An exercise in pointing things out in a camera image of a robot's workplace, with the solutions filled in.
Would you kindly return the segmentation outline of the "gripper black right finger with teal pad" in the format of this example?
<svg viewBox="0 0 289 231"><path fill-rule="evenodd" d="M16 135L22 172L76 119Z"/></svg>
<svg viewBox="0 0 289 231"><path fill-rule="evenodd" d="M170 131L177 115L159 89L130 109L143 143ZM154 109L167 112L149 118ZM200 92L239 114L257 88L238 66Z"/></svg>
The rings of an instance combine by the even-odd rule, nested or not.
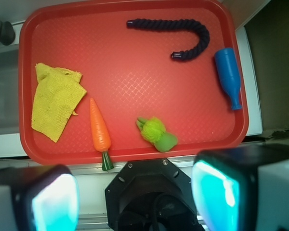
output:
<svg viewBox="0 0 289 231"><path fill-rule="evenodd" d="M211 231L289 231L289 145L202 151L191 189Z"/></svg>

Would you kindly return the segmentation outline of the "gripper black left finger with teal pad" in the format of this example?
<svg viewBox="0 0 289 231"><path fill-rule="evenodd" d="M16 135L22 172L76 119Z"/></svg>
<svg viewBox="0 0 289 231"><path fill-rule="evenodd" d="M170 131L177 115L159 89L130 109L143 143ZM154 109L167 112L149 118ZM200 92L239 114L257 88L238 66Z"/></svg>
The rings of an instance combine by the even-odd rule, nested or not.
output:
<svg viewBox="0 0 289 231"><path fill-rule="evenodd" d="M74 231L79 187L64 165L0 169L0 231Z"/></svg>

